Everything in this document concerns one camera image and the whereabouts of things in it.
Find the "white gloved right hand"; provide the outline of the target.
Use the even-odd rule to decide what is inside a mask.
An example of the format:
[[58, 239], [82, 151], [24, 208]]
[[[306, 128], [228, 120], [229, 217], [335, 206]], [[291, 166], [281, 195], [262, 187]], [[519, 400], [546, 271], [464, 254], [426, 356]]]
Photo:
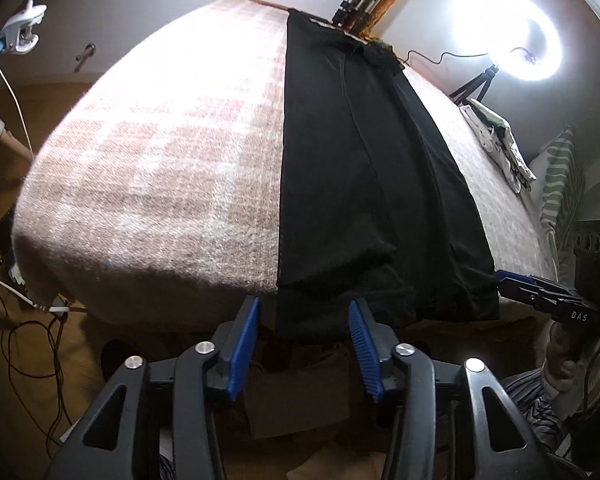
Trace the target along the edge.
[[583, 413], [600, 400], [600, 340], [548, 326], [542, 384], [560, 420]]

